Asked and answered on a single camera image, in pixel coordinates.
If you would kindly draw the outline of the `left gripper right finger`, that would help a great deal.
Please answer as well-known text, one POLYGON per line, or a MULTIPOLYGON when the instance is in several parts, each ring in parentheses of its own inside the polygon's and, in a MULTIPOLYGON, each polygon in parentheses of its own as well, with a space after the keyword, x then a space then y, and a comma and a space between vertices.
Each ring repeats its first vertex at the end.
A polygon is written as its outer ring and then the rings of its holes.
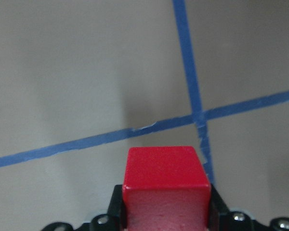
POLYGON ((227 231, 229 229, 230 210, 216 188, 211 184, 211 195, 208 213, 209 231, 227 231))

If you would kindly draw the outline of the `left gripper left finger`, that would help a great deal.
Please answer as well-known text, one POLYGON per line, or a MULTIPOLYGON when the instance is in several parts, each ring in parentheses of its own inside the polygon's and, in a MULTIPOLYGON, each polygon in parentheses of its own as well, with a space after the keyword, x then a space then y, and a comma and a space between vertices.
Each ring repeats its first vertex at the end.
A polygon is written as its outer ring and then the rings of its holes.
POLYGON ((123 202, 122 185, 115 185, 107 209, 111 231, 126 229, 126 207, 123 202))

